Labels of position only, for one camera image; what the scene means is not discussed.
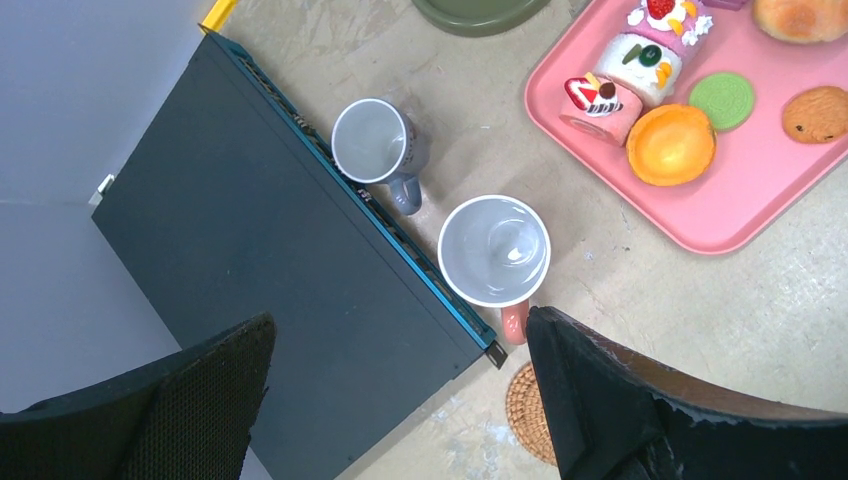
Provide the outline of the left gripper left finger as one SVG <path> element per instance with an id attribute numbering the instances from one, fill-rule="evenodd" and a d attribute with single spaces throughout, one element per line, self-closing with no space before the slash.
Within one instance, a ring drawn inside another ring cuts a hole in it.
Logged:
<path id="1" fill-rule="evenodd" d="M 2 414 L 2 478 L 239 478 L 276 334 L 262 313 L 191 348 Z"/>

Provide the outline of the green three-tier stand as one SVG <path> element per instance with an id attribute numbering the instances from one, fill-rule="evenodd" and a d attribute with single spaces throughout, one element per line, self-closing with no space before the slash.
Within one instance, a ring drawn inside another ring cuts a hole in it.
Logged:
<path id="1" fill-rule="evenodd" d="M 486 37 L 514 29 L 549 0 L 412 0 L 433 26 L 452 35 Z"/>

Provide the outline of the purple green cake slice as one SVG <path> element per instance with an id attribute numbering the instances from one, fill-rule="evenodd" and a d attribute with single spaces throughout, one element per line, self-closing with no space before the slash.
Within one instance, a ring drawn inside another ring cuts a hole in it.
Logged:
<path id="1" fill-rule="evenodd" d="M 701 0 L 701 3 L 713 9 L 739 11 L 748 3 L 748 0 Z"/>

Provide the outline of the white roll cake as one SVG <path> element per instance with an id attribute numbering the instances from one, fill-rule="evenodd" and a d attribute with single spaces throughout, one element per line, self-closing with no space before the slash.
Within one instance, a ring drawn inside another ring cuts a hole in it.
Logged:
<path id="1" fill-rule="evenodd" d="M 659 43 L 635 33 L 613 37 L 592 73 L 610 78 L 636 94 L 646 108 L 659 106 L 673 90 L 683 60 Z"/>

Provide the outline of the pink cream cake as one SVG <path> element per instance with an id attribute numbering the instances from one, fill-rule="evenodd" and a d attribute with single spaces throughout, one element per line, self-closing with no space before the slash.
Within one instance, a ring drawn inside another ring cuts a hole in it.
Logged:
<path id="1" fill-rule="evenodd" d="M 713 26 L 713 15 L 701 1 L 642 0 L 627 15 L 623 33 L 641 35 L 689 60 Z"/>

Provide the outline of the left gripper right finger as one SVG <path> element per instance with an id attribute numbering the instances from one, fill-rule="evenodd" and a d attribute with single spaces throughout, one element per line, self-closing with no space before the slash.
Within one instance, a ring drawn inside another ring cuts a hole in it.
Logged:
<path id="1" fill-rule="evenodd" d="M 526 327 L 564 479 L 843 479 L 847 417 L 730 390 L 553 307 Z"/>

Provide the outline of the pink serving tray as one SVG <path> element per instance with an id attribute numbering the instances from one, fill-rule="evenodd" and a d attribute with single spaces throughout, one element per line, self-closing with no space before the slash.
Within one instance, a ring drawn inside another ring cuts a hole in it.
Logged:
<path id="1" fill-rule="evenodd" d="M 796 94 L 847 84 L 847 42 L 793 45 L 775 40 L 748 9 L 716 10 L 715 27 L 671 96 L 687 100 L 692 86 L 716 72 L 753 85 L 756 103 L 738 128 L 717 137 L 707 172 L 675 187 L 635 177 L 623 148 L 561 121 L 565 80 L 590 70 L 630 10 L 627 1 L 591 1 L 530 75 L 525 106 L 531 120 L 681 247 L 704 255 L 732 252 L 755 237 L 794 200 L 836 167 L 847 142 L 804 145 L 787 137 L 782 111 Z"/>

